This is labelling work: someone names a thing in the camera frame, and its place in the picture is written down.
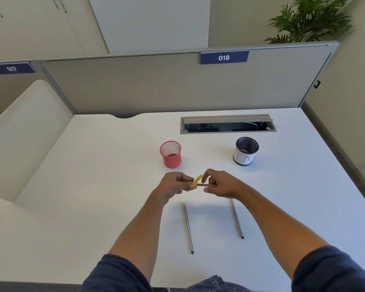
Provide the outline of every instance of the finger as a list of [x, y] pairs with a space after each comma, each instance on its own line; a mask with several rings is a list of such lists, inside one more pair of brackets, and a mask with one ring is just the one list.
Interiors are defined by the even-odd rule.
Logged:
[[212, 176], [209, 177], [208, 183], [211, 184], [211, 185], [217, 185], [216, 180]]
[[207, 180], [207, 178], [209, 176], [214, 176], [214, 174], [216, 174], [216, 170], [214, 169], [207, 169], [204, 174], [203, 174], [203, 177], [202, 177], [202, 183], [205, 183], [205, 181]]
[[185, 175], [182, 172], [175, 172], [175, 176], [176, 176], [176, 178], [175, 178], [176, 181], [182, 181], [182, 180], [194, 181], [195, 180], [195, 178]]
[[220, 196], [221, 195], [221, 192], [219, 191], [219, 188], [215, 188], [213, 186], [209, 186], [207, 188], [204, 188], [203, 190], [205, 193], [211, 193], [211, 194], [214, 194], [216, 196]]
[[183, 190], [183, 191], [190, 191], [190, 190], [194, 190], [195, 186], [193, 184], [188, 184], [188, 183], [181, 183], [179, 181], [176, 181], [176, 189], [178, 190]]

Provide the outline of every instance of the floor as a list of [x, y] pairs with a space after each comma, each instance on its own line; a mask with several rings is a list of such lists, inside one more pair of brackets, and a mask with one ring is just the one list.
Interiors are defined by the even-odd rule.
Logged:
[[349, 165], [349, 163], [346, 161], [344, 156], [339, 152], [336, 145], [331, 141], [330, 137], [325, 132], [324, 128], [320, 125], [320, 123], [317, 121], [316, 117], [313, 115], [313, 113], [310, 111], [309, 107], [306, 105], [302, 106], [302, 110], [308, 117], [308, 119], [311, 121], [312, 125], [314, 125], [317, 132], [319, 132], [320, 136], [323, 138], [323, 140], [326, 142], [327, 146], [331, 149], [334, 156], [337, 158], [337, 160], [341, 163], [342, 167], [345, 169], [346, 173], [349, 175], [351, 180], [354, 182], [358, 190], [361, 192], [361, 194], [365, 198], [365, 184], [362, 182], [362, 180], [357, 176], [355, 171], [352, 169], [352, 167]]

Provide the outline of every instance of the desk surface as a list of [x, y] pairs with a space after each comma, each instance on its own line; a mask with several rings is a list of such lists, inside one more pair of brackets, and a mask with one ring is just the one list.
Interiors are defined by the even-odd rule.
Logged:
[[[270, 114], [277, 132], [180, 134], [182, 116], [254, 113]], [[232, 159], [242, 136], [260, 144], [247, 167]], [[75, 116], [0, 222], [0, 280], [82, 283], [170, 171], [159, 153], [167, 140], [182, 146], [179, 171], [230, 172], [365, 269], [365, 200], [302, 110], [290, 108]], [[253, 217], [236, 207], [244, 240], [229, 200], [202, 189], [171, 199], [151, 284], [187, 287], [218, 274], [254, 291], [290, 291]]]

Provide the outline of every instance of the green leaves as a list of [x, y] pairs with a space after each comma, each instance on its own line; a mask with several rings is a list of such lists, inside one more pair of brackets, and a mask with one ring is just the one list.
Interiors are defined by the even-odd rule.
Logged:
[[351, 16], [338, 13], [349, 0], [295, 0], [283, 5], [281, 15], [269, 19], [268, 26], [278, 34], [268, 37], [269, 44], [322, 41], [334, 35], [344, 34], [352, 28]]

